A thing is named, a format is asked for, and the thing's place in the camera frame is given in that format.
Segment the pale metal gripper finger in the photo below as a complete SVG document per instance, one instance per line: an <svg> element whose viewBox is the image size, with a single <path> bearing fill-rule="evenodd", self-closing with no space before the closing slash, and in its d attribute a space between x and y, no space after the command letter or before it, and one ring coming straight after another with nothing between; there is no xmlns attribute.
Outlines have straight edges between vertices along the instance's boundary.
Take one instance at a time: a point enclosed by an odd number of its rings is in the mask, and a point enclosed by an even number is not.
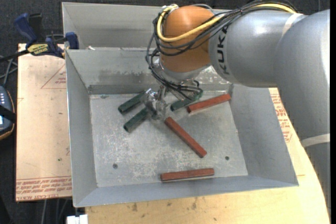
<svg viewBox="0 0 336 224"><path fill-rule="evenodd" d="M167 108L168 104L165 102L165 100L160 99L160 100L156 100L155 101L155 115L153 116L153 118L155 120L162 120L165 118L166 115L166 108Z"/></svg>
<svg viewBox="0 0 336 224"><path fill-rule="evenodd" d="M145 91L145 94L144 94L144 105L145 107L147 108L147 110L150 112L150 113L156 113L157 110L155 108L155 92L149 88Z"/></svg>

